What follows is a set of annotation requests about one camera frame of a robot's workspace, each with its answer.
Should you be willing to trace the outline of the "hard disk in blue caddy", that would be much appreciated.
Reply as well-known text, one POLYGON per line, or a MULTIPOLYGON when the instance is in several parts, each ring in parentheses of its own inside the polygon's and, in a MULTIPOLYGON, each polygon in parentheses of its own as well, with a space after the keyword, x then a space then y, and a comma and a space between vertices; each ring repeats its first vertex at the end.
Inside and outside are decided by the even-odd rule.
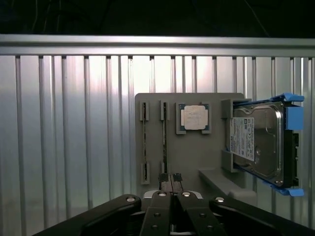
POLYGON ((297 176, 304 96, 282 93, 265 100, 223 101, 227 151, 233 167, 263 181, 284 196, 302 197, 297 176))

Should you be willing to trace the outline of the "grey parts rack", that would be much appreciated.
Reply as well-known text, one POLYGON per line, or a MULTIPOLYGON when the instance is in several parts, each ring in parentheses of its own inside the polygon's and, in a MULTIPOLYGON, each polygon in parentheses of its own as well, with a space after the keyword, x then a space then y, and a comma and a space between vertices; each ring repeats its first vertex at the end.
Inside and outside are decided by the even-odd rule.
MULTIPOLYGON (((240 188, 246 188, 246 175, 233 167, 233 156, 226 147, 226 120, 222 119, 223 101, 244 100, 241 93, 139 93, 135 96, 135 158, 136 192, 159 189, 159 174, 164 172, 163 163, 163 102, 167 103, 167 170, 172 175, 179 173, 185 190, 211 196, 208 183, 200 173, 221 173, 240 188), (143 180, 143 122, 142 104, 146 102, 146 155, 147 181, 143 180), (179 104, 208 104, 210 131, 180 130, 179 104)), ((166 188, 172 190, 172 183, 166 188)))

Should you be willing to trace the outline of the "silver CPU chip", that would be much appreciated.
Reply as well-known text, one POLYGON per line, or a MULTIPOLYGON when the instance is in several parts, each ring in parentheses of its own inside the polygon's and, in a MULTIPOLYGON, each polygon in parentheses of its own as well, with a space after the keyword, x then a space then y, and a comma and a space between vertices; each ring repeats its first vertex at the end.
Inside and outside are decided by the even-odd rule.
POLYGON ((210 131, 209 105, 186 105, 179 104, 180 130, 210 131))

